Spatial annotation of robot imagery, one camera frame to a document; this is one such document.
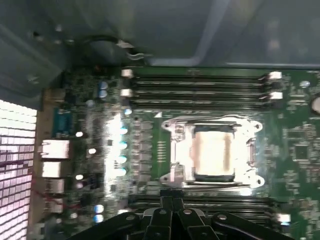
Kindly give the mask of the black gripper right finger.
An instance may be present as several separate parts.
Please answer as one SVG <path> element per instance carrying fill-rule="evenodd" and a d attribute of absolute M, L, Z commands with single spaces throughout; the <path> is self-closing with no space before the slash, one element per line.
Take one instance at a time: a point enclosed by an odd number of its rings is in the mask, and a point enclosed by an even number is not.
<path fill-rule="evenodd" d="M 190 208 L 184 207 L 183 192 L 172 191 L 173 209 L 177 211 L 181 225 L 191 240 L 284 240 L 285 235 L 265 228 L 249 220 L 218 212 L 206 224 L 203 218 Z"/>

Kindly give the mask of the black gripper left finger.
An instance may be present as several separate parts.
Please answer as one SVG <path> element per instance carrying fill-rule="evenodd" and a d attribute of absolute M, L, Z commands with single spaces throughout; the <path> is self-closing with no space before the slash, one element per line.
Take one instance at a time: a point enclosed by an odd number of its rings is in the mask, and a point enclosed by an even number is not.
<path fill-rule="evenodd" d="M 125 212 L 79 232 L 72 240 L 169 240 L 173 220 L 173 191 L 160 191 L 160 208 L 149 208 L 142 217 Z"/>

